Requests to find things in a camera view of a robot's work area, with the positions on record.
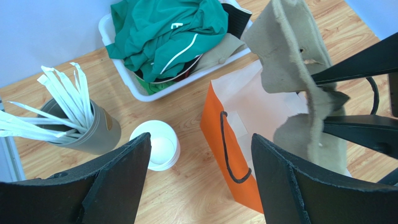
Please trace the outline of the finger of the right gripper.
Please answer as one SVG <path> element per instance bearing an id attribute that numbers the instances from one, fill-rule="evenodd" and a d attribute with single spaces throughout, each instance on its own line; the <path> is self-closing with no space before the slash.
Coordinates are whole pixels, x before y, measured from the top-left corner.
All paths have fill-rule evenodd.
<path id="1" fill-rule="evenodd" d="M 367 49 L 313 74 L 317 85 L 372 77 L 398 71 L 398 34 L 395 33 Z"/>
<path id="2" fill-rule="evenodd" d="M 398 158 L 398 120 L 378 115 L 331 116 L 323 132 Z"/>

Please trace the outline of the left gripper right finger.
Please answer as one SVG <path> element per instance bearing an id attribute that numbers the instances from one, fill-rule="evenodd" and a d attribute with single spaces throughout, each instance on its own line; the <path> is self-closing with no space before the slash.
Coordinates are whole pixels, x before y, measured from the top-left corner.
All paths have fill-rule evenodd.
<path id="1" fill-rule="evenodd" d="M 251 152 L 269 224 L 395 224 L 398 188 L 341 175 L 291 154 L 259 134 Z"/>

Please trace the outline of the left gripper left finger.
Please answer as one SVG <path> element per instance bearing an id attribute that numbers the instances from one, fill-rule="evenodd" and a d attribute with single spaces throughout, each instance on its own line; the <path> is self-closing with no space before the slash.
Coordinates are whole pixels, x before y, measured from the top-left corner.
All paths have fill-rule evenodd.
<path id="1" fill-rule="evenodd" d="M 151 153 L 150 134 L 46 179 L 0 184 L 3 224 L 132 224 Z"/>

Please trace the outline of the grey pulp cup carrier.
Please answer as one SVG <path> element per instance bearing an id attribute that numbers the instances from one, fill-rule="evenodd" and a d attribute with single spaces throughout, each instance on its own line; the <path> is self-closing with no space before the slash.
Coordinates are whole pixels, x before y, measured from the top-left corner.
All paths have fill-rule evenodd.
<path id="1" fill-rule="evenodd" d="M 300 92 L 308 113 L 289 117 L 273 141 L 282 149 L 338 174 L 347 173 L 347 142 L 324 133 L 324 120 L 345 114 L 348 95 L 336 83 L 316 84 L 313 74 L 332 66 L 315 19 L 303 0 L 272 0 L 244 35 L 259 57 L 267 93 Z"/>

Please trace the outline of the orange paper bag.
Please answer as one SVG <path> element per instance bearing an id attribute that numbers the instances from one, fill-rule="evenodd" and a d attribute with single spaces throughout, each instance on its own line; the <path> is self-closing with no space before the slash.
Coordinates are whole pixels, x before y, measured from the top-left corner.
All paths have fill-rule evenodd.
<path id="1" fill-rule="evenodd" d="M 210 82 L 200 128 L 234 200 L 263 213 L 254 171 L 251 139 L 273 140 L 291 116 L 308 113 L 304 93 L 267 93 L 259 61 Z"/>

